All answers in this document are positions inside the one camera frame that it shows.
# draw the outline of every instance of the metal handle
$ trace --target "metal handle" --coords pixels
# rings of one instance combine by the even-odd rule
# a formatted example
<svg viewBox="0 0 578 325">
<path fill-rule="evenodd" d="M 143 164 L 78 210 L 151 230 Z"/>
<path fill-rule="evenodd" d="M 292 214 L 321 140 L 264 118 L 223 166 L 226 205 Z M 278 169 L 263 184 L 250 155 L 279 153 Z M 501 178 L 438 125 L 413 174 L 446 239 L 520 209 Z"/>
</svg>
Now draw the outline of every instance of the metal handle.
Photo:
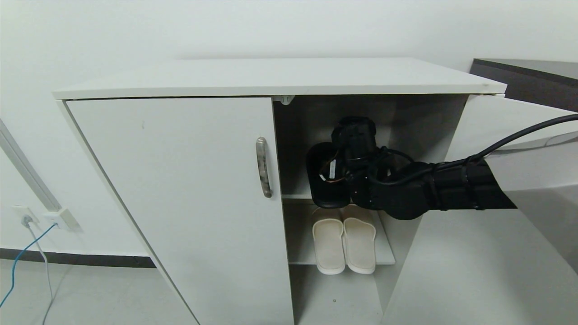
<svg viewBox="0 0 578 325">
<path fill-rule="evenodd" d="M 269 174 L 267 173 L 267 158 L 265 148 L 267 146 L 267 140 L 262 136 L 257 139 L 255 144 L 257 148 L 257 167 L 259 168 L 259 179 L 261 180 L 261 187 L 263 188 L 263 195 L 265 197 L 271 197 L 271 185 L 269 184 Z"/>
</svg>

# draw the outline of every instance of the wall outlet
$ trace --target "wall outlet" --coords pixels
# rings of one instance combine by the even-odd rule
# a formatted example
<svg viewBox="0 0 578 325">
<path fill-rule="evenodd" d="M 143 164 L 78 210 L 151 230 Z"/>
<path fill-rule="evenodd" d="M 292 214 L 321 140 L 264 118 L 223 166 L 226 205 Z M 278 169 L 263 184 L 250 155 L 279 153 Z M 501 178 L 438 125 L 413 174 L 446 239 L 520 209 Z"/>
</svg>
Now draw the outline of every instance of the wall outlet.
<svg viewBox="0 0 578 325">
<path fill-rule="evenodd" d="M 58 212 L 46 212 L 43 216 L 51 225 L 55 223 L 59 229 L 80 230 L 80 225 L 67 208 L 62 208 Z"/>
<path fill-rule="evenodd" d="M 38 218 L 34 215 L 34 213 L 32 213 L 32 211 L 30 211 L 30 209 L 27 206 L 13 205 L 12 209 L 14 210 L 14 212 L 16 212 L 16 215 L 18 216 L 21 222 L 24 216 L 30 216 L 32 222 L 38 224 Z"/>
</svg>

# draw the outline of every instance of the white slipper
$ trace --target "white slipper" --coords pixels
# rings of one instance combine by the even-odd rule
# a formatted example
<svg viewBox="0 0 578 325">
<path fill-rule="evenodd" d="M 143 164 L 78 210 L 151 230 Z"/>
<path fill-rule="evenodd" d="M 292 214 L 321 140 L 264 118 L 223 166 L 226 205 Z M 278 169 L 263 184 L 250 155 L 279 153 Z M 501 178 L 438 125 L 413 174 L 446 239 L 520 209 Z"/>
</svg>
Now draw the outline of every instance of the white slipper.
<svg viewBox="0 0 578 325">
<path fill-rule="evenodd" d="M 361 274 L 375 271 L 375 234 L 369 210 L 356 205 L 343 208 L 343 250 L 352 271 Z"/>
<path fill-rule="evenodd" d="M 339 209 L 321 209 L 313 212 L 313 246 L 319 272 L 339 274 L 345 269 L 341 236 L 343 223 Z"/>
</svg>

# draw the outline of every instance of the gray floor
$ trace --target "gray floor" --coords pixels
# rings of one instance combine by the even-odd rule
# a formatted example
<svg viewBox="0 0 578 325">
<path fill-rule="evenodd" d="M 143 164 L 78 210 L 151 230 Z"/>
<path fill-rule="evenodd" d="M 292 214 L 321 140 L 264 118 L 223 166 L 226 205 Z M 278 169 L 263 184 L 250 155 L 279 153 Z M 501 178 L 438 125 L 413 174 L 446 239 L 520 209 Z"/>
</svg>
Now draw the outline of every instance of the gray floor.
<svg viewBox="0 0 578 325">
<path fill-rule="evenodd" d="M 0 299 L 12 262 L 0 260 Z M 196 324 L 156 269 L 50 264 L 50 280 L 58 291 L 47 325 Z M 0 324 L 41 324 L 49 301 L 44 264 L 19 261 Z"/>
</svg>

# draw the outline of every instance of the label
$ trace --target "label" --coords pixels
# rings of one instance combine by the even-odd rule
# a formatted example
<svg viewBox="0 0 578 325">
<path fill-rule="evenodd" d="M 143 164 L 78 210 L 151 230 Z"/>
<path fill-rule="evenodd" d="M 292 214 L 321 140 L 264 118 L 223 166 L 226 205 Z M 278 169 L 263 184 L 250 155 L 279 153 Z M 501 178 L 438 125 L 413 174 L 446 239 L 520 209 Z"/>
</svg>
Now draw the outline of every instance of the label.
<svg viewBox="0 0 578 325">
<path fill-rule="evenodd" d="M 333 159 L 329 165 L 329 178 L 330 179 L 335 179 L 335 164 L 337 164 L 337 162 L 335 161 L 335 159 Z"/>
</svg>

